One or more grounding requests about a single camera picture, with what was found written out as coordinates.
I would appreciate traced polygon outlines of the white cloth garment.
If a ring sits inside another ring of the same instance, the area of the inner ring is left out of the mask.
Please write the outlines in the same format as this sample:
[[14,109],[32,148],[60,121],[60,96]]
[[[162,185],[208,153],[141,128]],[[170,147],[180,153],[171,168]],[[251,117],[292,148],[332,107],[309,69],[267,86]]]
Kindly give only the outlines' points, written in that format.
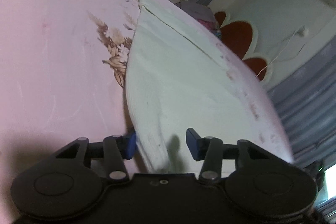
[[153,173],[197,172],[186,131],[225,143],[259,143],[259,117],[213,35],[154,0],[140,13],[126,69],[126,100],[139,151]]

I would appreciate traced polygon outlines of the stack of folded clothes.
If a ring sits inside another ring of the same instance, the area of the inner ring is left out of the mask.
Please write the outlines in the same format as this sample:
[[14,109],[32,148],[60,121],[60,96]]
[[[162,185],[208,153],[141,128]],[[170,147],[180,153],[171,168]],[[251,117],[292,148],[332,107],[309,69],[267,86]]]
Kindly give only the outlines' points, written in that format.
[[213,12],[204,5],[197,4],[192,1],[183,1],[175,3],[177,7],[189,14],[192,18],[198,21],[201,25],[207,28],[217,38],[222,38],[222,33],[219,28],[218,21],[215,19]]

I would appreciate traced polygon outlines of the red white heart headboard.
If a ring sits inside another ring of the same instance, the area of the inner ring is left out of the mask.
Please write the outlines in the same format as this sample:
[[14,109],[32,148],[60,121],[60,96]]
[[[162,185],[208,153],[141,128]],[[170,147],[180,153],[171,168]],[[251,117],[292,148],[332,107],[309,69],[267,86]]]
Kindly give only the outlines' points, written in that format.
[[256,51],[259,38],[257,28],[246,20],[230,20],[230,15],[225,11],[216,12],[214,17],[222,44],[241,59],[262,84],[269,82],[273,68],[270,58]]

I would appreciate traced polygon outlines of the pink floral bed sheet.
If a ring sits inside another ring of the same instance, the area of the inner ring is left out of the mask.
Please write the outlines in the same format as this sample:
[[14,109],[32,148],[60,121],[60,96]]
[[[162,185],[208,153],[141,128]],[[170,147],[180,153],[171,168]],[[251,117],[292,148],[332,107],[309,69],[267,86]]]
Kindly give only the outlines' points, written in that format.
[[[170,1],[154,1],[209,32]],[[18,217],[10,196],[17,174],[77,138],[98,142],[135,129],[126,69],[139,13],[139,0],[1,0],[1,223]],[[266,92],[213,37],[256,106],[255,144],[292,162]]]

